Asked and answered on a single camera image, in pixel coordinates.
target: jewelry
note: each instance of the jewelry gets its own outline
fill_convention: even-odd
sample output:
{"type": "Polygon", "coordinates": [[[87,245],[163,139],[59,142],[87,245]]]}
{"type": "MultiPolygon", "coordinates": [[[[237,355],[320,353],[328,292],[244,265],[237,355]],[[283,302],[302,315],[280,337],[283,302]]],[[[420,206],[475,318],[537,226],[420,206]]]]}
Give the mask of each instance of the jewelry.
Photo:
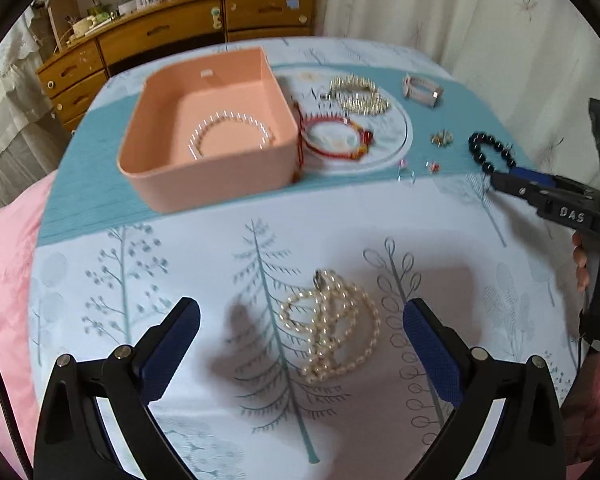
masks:
{"type": "Polygon", "coordinates": [[[409,171],[411,173],[411,183],[415,184],[416,183],[416,173],[415,171],[411,171],[409,169],[409,167],[407,166],[407,161],[404,160],[403,158],[400,159],[400,162],[398,162],[398,182],[400,182],[402,180],[402,170],[406,169],[407,171],[409,171]]]}
{"type": "Polygon", "coordinates": [[[437,173],[440,171],[440,165],[437,162],[427,162],[425,167],[429,170],[429,173],[437,173]]]}
{"type": "Polygon", "coordinates": [[[309,147],[310,150],[312,150],[312,152],[318,153],[319,155],[326,156],[328,158],[339,158],[343,160],[360,160],[360,158],[362,158],[369,152],[369,147],[374,141],[374,134],[370,130],[363,128],[360,124],[340,114],[311,114],[308,116],[304,116],[302,115],[302,111],[300,110],[300,105],[298,103],[294,103],[294,106],[296,107],[296,110],[298,110],[298,113],[300,115],[300,135],[302,136],[302,140],[304,140],[304,143],[309,147]],[[307,130],[319,123],[342,123],[345,126],[348,126],[358,134],[358,140],[360,141],[359,145],[352,152],[329,152],[321,148],[311,140],[311,137],[309,137],[309,135],[307,135],[307,130]]]}
{"type": "Polygon", "coordinates": [[[402,93],[406,98],[431,108],[437,104],[443,92],[442,86],[425,77],[408,75],[402,82],[402,93]]]}
{"type": "Polygon", "coordinates": [[[335,100],[349,114],[379,115],[384,114],[391,103],[382,97],[376,83],[355,74],[336,76],[331,81],[330,90],[320,96],[324,100],[335,100]],[[359,94],[356,90],[368,93],[359,94]]]}
{"type": "Polygon", "coordinates": [[[258,122],[250,115],[234,114],[233,112],[227,112],[224,110],[222,112],[216,112],[215,115],[212,115],[208,119],[204,120],[193,131],[193,134],[189,139],[189,151],[191,152],[191,155],[193,155],[193,158],[198,160],[199,158],[204,157],[204,155],[200,153],[200,142],[202,142],[202,138],[212,126],[223,121],[237,121],[239,123],[248,124],[249,126],[255,126],[258,128],[262,133],[262,142],[260,143],[261,150],[264,147],[269,146],[271,141],[274,139],[273,134],[269,131],[269,129],[263,123],[258,122]]]}
{"type": "Polygon", "coordinates": [[[449,130],[442,130],[431,136],[431,143],[439,148],[446,148],[454,143],[454,134],[449,130]]]}
{"type": "Polygon", "coordinates": [[[469,137],[469,152],[474,156],[476,164],[482,167],[484,173],[493,173],[495,171],[495,167],[487,160],[487,157],[484,156],[484,153],[480,147],[482,144],[491,146],[494,150],[496,150],[496,152],[499,152],[502,160],[507,163],[508,168],[515,168],[517,166],[516,161],[513,158],[513,154],[511,153],[511,145],[505,146],[494,136],[489,135],[486,132],[475,132],[471,137],[469,137]]]}
{"type": "Polygon", "coordinates": [[[371,357],[380,336],[380,315],[374,302],[362,288],[346,282],[332,270],[316,270],[313,290],[298,292],[280,305],[280,320],[286,329],[307,333],[309,360],[301,374],[309,384],[325,381],[352,372],[371,357]],[[300,300],[314,300],[314,317],[309,323],[291,319],[290,310],[300,300]],[[360,307],[364,306],[373,321],[372,334],[365,351],[350,362],[338,364],[335,352],[353,334],[358,323],[360,307]],[[338,322],[347,321],[348,326],[336,336],[338,322]]]}

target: white curtain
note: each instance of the white curtain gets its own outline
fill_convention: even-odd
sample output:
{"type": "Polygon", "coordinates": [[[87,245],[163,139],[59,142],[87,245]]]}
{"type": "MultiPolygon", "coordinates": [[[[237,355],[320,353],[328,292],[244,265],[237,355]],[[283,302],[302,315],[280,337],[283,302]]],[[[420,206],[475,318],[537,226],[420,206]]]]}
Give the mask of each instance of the white curtain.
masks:
{"type": "Polygon", "coordinates": [[[545,171],[600,184],[588,100],[600,40],[569,0],[321,0],[325,36],[415,47],[478,94],[545,171]]]}
{"type": "Polygon", "coordinates": [[[27,9],[0,44],[0,208],[57,168],[68,142],[36,76],[32,17],[27,9]]]}

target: hand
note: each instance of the hand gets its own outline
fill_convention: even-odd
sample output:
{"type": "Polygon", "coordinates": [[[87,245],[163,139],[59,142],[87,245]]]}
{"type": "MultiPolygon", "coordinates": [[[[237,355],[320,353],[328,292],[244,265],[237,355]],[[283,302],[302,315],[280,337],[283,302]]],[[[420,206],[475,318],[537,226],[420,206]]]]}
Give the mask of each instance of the hand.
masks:
{"type": "Polygon", "coordinates": [[[576,246],[573,251],[573,261],[576,262],[578,266],[576,268],[576,278],[578,279],[578,291],[584,292],[584,290],[589,286],[590,276],[589,271],[587,270],[587,253],[582,248],[582,238],[579,233],[573,234],[573,245],[576,246]]]}

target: blue gripper pad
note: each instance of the blue gripper pad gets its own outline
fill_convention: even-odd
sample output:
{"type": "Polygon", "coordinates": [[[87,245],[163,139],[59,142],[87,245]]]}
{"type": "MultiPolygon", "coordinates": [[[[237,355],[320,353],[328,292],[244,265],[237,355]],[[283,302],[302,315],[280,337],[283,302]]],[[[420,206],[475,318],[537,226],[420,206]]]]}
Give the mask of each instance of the blue gripper pad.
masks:
{"type": "Polygon", "coordinates": [[[404,306],[402,326],[438,396],[458,409],[464,399],[461,372],[455,359],[440,339],[441,332],[444,330],[442,324],[424,301],[416,299],[404,306]],[[437,327],[434,329],[432,324],[435,323],[437,327]]]}
{"type": "Polygon", "coordinates": [[[132,369],[140,379],[139,395],[145,405],[162,397],[199,328],[200,307],[191,298],[182,298],[160,325],[142,336],[132,369]]]}
{"type": "Polygon", "coordinates": [[[541,186],[556,187],[554,178],[546,173],[515,167],[509,170],[509,174],[518,178],[524,178],[530,182],[537,182],[541,186]]]}

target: pink box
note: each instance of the pink box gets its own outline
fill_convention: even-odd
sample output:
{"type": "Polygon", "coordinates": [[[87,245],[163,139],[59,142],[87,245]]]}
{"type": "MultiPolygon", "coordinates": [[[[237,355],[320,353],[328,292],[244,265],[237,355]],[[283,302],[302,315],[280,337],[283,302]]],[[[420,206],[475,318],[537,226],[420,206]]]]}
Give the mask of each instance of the pink box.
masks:
{"type": "Polygon", "coordinates": [[[126,129],[118,167],[142,200],[172,213],[290,184],[298,168],[298,125],[262,48],[200,57],[150,76],[126,129]],[[273,134],[260,149],[257,128],[225,121],[194,129],[216,112],[247,114],[273,134]]]}

